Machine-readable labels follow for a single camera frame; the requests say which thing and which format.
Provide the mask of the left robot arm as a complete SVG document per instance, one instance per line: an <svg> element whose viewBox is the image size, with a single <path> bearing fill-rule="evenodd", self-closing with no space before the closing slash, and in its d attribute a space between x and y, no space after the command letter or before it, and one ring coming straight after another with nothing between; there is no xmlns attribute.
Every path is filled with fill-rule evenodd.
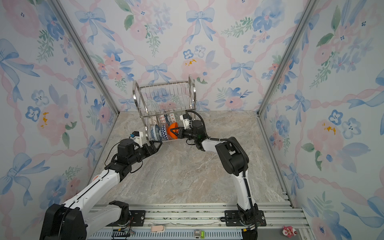
<svg viewBox="0 0 384 240"><path fill-rule="evenodd" d="M128 203L112 201L102 210L91 210L108 191L134 173L134 164L156 154L162 142L140 146L133 139L123 139L116 146L118 152L88 186L63 204L53 204L46 210L41 240L86 240L110 224L126 227L132 222Z"/></svg>

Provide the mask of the pale green patterned bowl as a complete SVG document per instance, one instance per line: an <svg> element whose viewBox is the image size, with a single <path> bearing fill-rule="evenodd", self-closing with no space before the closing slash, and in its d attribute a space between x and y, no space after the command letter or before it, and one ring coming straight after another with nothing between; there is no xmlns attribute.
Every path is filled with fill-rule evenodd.
<svg viewBox="0 0 384 240"><path fill-rule="evenodd" d="M170 113L170 114L168 114L168 119L169 119L169 122L170 122L171 124L177 122L177 120L176 120L176 116L175 116L174 113Z"/></svg>

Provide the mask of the orange patterned bowl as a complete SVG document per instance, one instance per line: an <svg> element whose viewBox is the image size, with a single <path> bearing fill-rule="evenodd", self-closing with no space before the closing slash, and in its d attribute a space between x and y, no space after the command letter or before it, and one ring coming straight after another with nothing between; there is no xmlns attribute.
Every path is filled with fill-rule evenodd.
<svg viewBox="0 0 384 240"><path fill-rule="evenodd" d="M168 141L170 139L168 135L167 125L162 125L160 127L160 135L161 135L162 141Z"/></svg>

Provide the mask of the plain orange bowl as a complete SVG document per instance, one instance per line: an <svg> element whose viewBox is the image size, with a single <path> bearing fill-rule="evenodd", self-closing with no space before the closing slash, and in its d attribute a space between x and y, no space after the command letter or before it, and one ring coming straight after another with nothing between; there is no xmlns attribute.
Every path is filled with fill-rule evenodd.
<svg viewBox="0 0 384 240"><path fill-rule="evenodd" d="M167 133L168 133L168 137L169 137L170 140L178 139L178 134L179 134L179 125L178 125L178 123L172 123L167 128Z"/></svg>

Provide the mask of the blue white floral bowl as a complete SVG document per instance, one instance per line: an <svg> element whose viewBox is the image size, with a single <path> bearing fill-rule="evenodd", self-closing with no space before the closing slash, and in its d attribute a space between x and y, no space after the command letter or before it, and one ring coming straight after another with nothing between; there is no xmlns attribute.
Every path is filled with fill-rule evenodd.
<svg viewBox="0 0 384 240"><path fill-rule="evenodd" d="M160 127L158 125L152 126L150 129L150 137L152 141L161 141Z"/></svg>

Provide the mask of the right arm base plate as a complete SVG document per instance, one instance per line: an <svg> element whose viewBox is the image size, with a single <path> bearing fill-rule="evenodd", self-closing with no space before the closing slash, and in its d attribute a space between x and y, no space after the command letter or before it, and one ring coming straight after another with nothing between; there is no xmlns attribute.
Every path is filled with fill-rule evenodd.
<svg viewBox="0 0 384 240"><path fill-rule="evenodd" d="M244 211L225 211L225 215L220 218L227 227L266 227L266 217L263 211L248 210Z"/></svg>

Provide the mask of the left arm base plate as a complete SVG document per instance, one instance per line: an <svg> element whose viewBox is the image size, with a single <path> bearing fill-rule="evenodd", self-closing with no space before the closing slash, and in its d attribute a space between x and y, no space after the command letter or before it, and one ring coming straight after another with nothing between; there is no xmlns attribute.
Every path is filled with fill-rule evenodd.
<svg viewBox="0 0 384 240"><path fill-rule="evenodd" d="M146 216L145 210L125 211L118 222L122 227L142 227Z"/></svg>

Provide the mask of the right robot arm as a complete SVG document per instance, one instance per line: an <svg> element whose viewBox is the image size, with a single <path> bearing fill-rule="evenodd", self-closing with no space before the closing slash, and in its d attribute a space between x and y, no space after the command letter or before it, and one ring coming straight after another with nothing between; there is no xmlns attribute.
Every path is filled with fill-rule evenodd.
<svg viewBox="0 0 384 240"><path fill-rule="evenodd" d="M216 153L225 171L231 175L237 193L239 221L247 229L256 229L258 207L251 194L248 181L249 157L234 137L212 138L206 133L203 121L192 121L189 128L171 127L170 132L179 139L194 141L197 149Z"/></svg>

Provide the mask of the dark blue patterned bowl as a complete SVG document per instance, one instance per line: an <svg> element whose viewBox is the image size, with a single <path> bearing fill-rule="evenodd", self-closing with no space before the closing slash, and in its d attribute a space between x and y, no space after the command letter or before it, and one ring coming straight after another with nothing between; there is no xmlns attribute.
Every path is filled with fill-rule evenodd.
<svg viewBox="0 0 384 240"><path fill-rule="evenodd" d="M162 125L169 125L168 115L159 115L159 121Z"/></svg>

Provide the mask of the white maroon patterned bowl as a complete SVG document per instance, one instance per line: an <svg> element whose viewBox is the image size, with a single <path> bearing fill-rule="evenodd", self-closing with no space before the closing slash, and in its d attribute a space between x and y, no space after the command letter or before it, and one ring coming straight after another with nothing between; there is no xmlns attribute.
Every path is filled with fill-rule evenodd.
<svg viewBox="0 0 384 240"><path fill-rule="evenodd" d="M152 116L151 117L151 124L153 126L157 125L158 124L158 120L157 120L157 117L156 116Z"/></svg>

